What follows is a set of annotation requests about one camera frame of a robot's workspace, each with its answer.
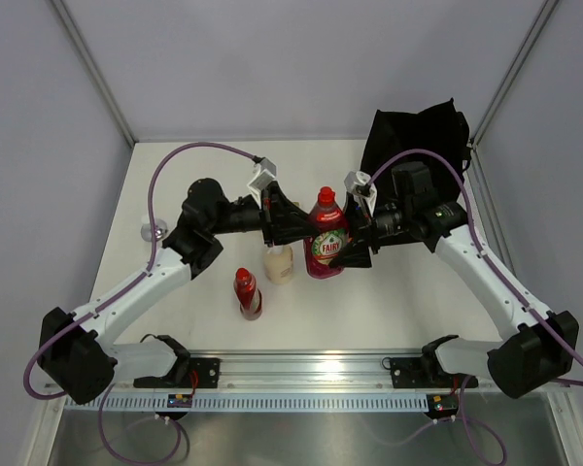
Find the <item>red dish soap bottle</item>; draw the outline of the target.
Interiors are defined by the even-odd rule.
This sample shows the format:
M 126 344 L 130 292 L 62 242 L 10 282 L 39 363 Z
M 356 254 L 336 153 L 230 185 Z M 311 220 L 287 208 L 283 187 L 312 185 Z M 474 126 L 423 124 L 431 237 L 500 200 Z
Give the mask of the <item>red dish soap bottle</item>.
M 262 313 L 262 295 L 256 277 L 246 268 L 238 268 L 233 288 L 239 301 L 239 308 L 246 320 L 256 320 Z
M 309 213 L 309 222 L 318 235 L 305 239 L 304 254 L 306 271 L 310 277 L 325 280 L 340 274 L 342 267 L 330 267 L 330 262 L 348 244 L 349 222 L 336 202 L 336 194 L 329 186 L 323 186 L 317 201 Z

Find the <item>black canvas bag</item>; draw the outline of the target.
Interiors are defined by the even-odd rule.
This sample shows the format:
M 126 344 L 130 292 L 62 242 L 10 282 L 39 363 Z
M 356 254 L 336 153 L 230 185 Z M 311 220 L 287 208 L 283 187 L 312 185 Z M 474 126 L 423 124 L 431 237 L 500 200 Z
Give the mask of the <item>black canvas bag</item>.
M 416 114 L 376 111 L 365 143 L 360 170 L 373 175 L 386 161 L 406 150 L 430 150 L 444 158 L 463 181 L 463 171 L 470 161 L 469 126 L 457 111 L 454 99 L 436 104 Z M 420 161 L 431 173 L 432 182 L 443 201 L 456 201 L 461 191 L 448 169 L 438 160 L 423 154 L 411 154 L 398 163 Z M 394 197 L 393 180 L 388 169 L 377 180 L 378 203 Z

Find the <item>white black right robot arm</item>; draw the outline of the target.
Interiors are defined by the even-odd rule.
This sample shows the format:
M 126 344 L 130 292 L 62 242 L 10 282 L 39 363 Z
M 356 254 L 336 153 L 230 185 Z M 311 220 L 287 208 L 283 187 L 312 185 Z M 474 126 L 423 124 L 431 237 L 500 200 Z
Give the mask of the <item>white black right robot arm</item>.
M 424 345 L 419 364 L 425 381 L 439 386 L 466 376 L 489 379 L 518 399 L 566 374 L 579 332 L 572 314 L 550 311 L 515 279 L 482 243 L 466 209 L 440 198 L 426 164 L 399 164 L 391 177 L 394 198 L 379 206 L 368 174 L 347 175 L 344 214 L 351 240 L 333 266 L 368 268 L 372 255 L 388 241 L 409 236 L 463 280 L 500 336 L 497 342 L 484 342 L 448 335 Z

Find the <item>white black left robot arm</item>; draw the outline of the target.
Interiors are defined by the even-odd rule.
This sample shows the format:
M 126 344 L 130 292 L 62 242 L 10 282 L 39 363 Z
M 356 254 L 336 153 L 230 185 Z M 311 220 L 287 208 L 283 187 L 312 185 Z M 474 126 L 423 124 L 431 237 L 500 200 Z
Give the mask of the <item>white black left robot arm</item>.
M 79 405 L 118 382 L 188 385 L 190 353 L 175 339 L 161 335 L 137 344 L 119 344 L 117 339 L 149 308 L 216 260 L 223 250 L 218 235 L 251 231 L 261 232 L 268 246 L 288 245 L 318 232 L 277 182 L 262 190 L 259 201 L 247 195 L 234 202 L 217 181 L 194 182 L 176 227 L 143 269 L 72 313 L 55 308 L 45 315 L 39 367 Z

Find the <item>cream lotion pump bottle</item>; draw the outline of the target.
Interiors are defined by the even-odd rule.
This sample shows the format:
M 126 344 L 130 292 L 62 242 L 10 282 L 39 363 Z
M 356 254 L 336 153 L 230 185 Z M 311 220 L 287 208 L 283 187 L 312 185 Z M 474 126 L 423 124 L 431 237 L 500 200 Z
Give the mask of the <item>cream lotion pump bottle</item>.
M 290 245 L 268 247 L 263 255 L 264 274 L 274 284 L 286 284 L 293 275 L 293 252 Z

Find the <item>small clear silver bottle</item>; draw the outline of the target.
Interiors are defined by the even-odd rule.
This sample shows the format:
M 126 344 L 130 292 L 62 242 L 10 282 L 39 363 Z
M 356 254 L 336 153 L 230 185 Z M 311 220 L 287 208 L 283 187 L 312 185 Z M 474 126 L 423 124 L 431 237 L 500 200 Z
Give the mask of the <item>small clear silver bottle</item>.
M 144 222 L 140 228 L 140 236 L 143 241 L 152 243 L 161 242 L 168 234 L 168 225 L 164 220 L 156 219 L 154 225 Z

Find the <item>aluminium mounting rail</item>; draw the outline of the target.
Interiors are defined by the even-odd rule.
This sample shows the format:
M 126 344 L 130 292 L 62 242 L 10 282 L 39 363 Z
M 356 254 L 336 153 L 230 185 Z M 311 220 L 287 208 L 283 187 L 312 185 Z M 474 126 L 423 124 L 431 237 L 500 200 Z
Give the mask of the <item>aluminium mounting rail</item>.
M 448 389 L 453 376 L 431 378 L 415 353 L 349 351 L 172 351 L 171 366 L 130 362 L 126 357 L 99 352 L 73 359 L 34 359 L 66 395 L 84 404 L 112 384 L 139 389 L 181 391 L 240 387 L 364 387 Z

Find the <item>right aluminium frame post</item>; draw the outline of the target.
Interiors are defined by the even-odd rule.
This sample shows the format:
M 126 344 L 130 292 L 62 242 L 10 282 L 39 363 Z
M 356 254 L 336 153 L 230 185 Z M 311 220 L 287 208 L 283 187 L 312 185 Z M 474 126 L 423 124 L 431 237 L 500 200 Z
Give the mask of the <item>right aluminium frame post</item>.
M 544 0 L 541 2 L 540 8 L 535 14 L 524 38 L 516 49 L 516 52 L 503 74 L 490 103 L 486 107 L 479 123 L 471 133 L 469 142 L 473 148 L 477 148 L 482 142 L 505 99 L 508 97 L 515 82 L 518 80 L 523 68 L 532 55 L 540 37 L 561 5 L 561 0 Z

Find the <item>aluminium frame post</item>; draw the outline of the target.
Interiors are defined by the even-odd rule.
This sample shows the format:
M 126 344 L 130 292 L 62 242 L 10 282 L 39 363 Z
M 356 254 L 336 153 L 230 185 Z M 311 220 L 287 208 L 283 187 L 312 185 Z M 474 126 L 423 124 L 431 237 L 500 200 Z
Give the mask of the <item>aluminium frame post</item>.
M 73 52 L 81 63 L 95 92 L 103 102 L 106 112 L 113 124 L 122 136 L 126 144 L 133 149 L 138 142 L 133 130 L 130 128 L 120 105 L 105 79 L 101 68 L 96 62 L 80 26 L 71 12 L 66 1 L 48 0 L 47 5 L 54 15 L 57 23 L 69 42 Z
M 482 142 L 505 99 L 508 97 L 515 82 L 518 80 L 523 68 L 532 55 L 540 37 L 561 5 L 561 0 L 544 0 L 541 2 L 540 8 L 535 14 L 524 38 L 516 49 L 516 52 L 503 74 L 490 103 L 486 107 L 479 123 L 471 133 L 469 142 L 473 148 L 477 148 Z

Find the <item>left aluminium frame post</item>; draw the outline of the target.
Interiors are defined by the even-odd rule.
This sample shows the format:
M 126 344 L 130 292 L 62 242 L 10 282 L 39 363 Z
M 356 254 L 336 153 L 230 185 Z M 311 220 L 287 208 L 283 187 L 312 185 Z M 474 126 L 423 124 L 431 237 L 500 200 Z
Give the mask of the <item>left aluminium frame post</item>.
M 105 79 L 101 68 L 96 62 L 80 26 L 71 12 L 66 1 L 48 0 L 47 5 L 54 15 L 57 23 L 69 42 L 73 52 L 81 63 L 95 92 L 103 102 L 106 112 L 113 124 L 122 136 L 126 144 L 133 149 L 138 142 L 133 130 L 130 128 L 120 105 Z

